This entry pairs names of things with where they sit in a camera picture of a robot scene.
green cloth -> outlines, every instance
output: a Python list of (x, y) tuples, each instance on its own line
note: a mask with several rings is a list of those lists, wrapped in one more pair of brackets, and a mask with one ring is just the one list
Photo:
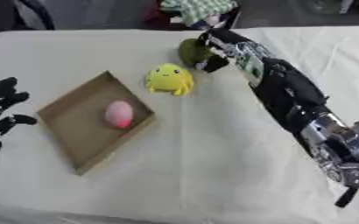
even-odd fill
[(162, 10), (179, 10), (186, 25), (227, 13), (238, 6), (234, 0), (164, 0)]

cardboard tray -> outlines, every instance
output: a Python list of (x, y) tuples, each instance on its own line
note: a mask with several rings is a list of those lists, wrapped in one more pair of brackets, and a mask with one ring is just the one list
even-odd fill
[[(134, 110), (130, 127), (116, 129), (104, 121), (114, 100), (127, 101)], [(58, 139), (76, 173), (82, 175), (146, 127), (154, 113), (111, 73), (105, 72), (38, 112)]]

floor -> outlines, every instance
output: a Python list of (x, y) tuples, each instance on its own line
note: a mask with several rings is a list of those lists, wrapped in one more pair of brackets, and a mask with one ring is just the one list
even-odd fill
[[(58, 29), (138, 29), (154, 0), (41, 0)], [(303, 0), (238, 0), (236, 28), (309, 25), (359, 25), (359, 15), (322, 16)]]

silver metal part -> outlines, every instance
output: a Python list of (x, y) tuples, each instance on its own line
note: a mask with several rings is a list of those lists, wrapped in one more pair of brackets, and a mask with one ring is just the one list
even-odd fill
[[(349, 128), (329, 113), (309, 123), (300, 134), (327, 176), (345, 186), (359, 187), (359, 122)], [(328, 139), (336, 144), (331, 146)]]

white table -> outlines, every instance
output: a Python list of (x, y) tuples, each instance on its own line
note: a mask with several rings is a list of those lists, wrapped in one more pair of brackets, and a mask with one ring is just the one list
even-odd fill
[[(345, 122), (359, 120), (359, 27), (238, 30), (303, 71)], [(0, 153), (0, 203), (43, 211), (175, 223), (359, 223), (359, 193), (344, 210), (317, 165), (264, 111), (232, 66), (195, 73), (191, 95), (149, 94), (155, 65), (198, 32), (0, 33), (0, 79), (16, 76), (34, 114), (110, 70), (157, 121), (85, 176), (40, 125), (18, 127)]]

